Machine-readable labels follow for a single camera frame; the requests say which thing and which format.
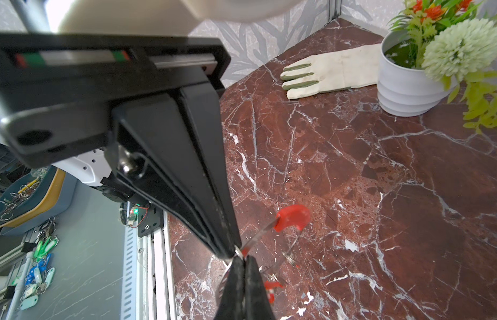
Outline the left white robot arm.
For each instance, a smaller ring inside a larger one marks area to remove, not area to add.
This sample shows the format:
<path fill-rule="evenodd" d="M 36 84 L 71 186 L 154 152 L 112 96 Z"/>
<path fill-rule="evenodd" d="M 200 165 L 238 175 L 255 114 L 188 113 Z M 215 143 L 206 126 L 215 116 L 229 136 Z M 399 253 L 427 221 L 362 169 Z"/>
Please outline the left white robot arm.
<path fill-rule="evenodd" d="M 31 168 L 173 214 L 218 258 L 240 255 L 215 38 L 0 33 L 0 141 Z"/>

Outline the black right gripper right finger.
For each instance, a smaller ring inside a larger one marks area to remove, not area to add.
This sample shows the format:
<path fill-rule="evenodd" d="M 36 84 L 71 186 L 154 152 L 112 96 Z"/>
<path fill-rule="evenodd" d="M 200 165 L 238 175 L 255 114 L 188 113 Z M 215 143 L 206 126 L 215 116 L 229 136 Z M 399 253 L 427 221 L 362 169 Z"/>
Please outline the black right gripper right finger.
<path fill-rule="evenodd" d="M 252 256 L 245 260 L 245 319 L 275 320 L 257 260 Z"/>

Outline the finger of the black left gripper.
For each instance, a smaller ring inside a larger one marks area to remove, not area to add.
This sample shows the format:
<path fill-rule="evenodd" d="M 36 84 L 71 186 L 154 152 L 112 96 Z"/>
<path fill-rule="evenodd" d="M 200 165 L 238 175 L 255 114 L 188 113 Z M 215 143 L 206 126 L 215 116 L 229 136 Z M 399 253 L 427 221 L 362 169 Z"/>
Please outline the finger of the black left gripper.
<path fill-rule="evenodd" d="M 205 213 L 214 209 L 181 95 L 129 101 L 112 112 L 116 141 L 108 161 L 121 183 L 183 222 L 217 257 Z"/>
<path fill-rule="evenodd" d="M 205 213 L 220 256 L 236 255 L 241 246 L 239 228 L 227 181 L 219 95 L 210 83 L 180 90 L 188 128 L 214 199 L 214 209 Z"/>

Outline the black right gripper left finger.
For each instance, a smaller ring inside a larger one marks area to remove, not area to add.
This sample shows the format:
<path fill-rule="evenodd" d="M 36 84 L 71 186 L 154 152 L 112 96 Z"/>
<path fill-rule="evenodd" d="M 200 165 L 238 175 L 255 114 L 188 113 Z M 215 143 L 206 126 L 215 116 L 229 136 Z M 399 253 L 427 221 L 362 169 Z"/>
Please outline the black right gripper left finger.
<path fill-rule="evenodd" d="M 244 260 L 235 257 L 223 281 L 220 304 L 215 319 L 244 319 Z"/>

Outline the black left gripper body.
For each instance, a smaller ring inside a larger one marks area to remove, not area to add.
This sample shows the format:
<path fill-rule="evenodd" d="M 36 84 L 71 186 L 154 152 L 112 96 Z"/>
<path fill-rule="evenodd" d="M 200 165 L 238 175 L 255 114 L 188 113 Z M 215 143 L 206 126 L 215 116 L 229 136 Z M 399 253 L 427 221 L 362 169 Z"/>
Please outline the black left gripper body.
<path fill-rule="evenodd" d="M 125 101 L 210 83 L 231 62 L 203 37 L 0 33 L 0 137 L 28 167 L 108 143 Z"/>

